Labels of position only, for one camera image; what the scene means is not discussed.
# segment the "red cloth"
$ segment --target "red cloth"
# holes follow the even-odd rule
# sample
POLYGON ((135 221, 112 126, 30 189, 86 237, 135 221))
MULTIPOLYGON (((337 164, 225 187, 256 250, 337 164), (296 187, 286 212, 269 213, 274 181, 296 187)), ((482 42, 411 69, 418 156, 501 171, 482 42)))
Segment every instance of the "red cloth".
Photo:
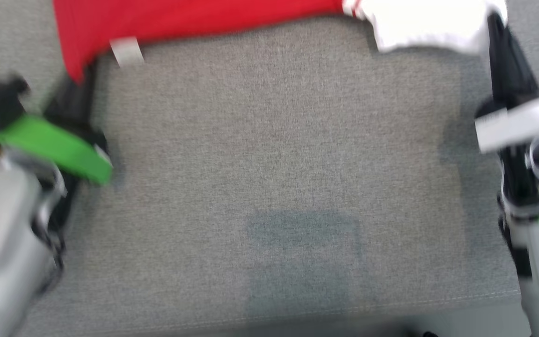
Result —
POLYGON ((342 13, 342 0, 53 0, 70 76, 109 49, 139 43, 238 32, 312 15, 342 13))

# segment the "white fabric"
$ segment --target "white fabric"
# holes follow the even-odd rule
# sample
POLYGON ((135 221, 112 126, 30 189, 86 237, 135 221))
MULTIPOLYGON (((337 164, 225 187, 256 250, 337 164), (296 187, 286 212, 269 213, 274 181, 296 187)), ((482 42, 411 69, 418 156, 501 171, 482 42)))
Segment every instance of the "white fabric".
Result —
POLYGON ((488 15, 497 11, 507 23, 504 0, 344 0, 342 8, 372 23, 381 52, 429 46, 483 56, 488 15))

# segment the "clothing tag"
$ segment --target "clothing tag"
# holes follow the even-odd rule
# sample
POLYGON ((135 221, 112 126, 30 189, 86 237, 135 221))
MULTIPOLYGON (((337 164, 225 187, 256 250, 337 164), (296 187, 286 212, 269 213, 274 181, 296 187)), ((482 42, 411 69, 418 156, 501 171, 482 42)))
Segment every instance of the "clothing tag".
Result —
POLYGON ((138 46, 137 38, 119 38, 111 40, 109 44, 120 67, 143 64, 145 62, 141 48, 138 46))

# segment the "green tape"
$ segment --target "green tape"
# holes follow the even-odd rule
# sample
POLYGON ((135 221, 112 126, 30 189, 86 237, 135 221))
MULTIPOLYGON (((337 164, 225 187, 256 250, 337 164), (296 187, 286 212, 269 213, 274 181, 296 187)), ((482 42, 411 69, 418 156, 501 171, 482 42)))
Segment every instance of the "green tape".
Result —
POLYGON ((54 162, 78 177, 104 184, 111 178, 112 165, 103 151, 46 120, 24 115, 0 132, 0 144, 17 147, 54 162))

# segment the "gray fabric surface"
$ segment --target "gray fabric surface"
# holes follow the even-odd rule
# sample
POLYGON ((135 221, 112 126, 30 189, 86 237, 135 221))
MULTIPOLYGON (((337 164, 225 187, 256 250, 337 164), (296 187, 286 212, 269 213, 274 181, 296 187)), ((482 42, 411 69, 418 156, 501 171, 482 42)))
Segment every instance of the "gray fabric surface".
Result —
MULTIPOLYGON (((539 77, 539 2, 511 0, 539 77)), ((81 190, 67 273, 21 335, 192 331, 517 300, 480 60, 379 55, 322 17, 107 56, 96 123, 116 168, 81 190)), ((38 107, 62 71, 47 0, 0 0, 0 74, 38 107)))

